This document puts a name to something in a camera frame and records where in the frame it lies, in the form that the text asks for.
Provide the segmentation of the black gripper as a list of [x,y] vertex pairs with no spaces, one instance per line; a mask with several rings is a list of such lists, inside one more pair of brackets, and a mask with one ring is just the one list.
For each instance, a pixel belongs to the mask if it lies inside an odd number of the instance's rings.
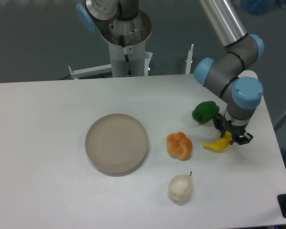
[[249,119],[238,120],[231,116],[222,116],[217,113],[213,118],[214,127],[220,131],[220,137],[223,138],[226,132],[232,135],[230,144],[237,143],[238,145],[245,145],[250,143],[253,139],[253,135],[246,133],[246,127],[249,123]]

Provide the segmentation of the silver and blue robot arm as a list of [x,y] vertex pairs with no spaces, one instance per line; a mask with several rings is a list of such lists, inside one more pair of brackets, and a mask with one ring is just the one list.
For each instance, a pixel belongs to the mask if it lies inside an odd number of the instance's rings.
[[[204,58],[194,70],[194,78],[227,104],[223,115],[213,118],[222,135],[231,133],[232,143],[252,140],[246,127],[263,96],[262,84],[241,73],[264,53],[264,42],[249,34],[228,0],[201,1],[211,25],[225,48],[219,59]],[[145,42],[152,31],[149,16],[136,0],[86,0],[76,5],[84,26],[99,32],[108,43],[114,77],[143,76]]]

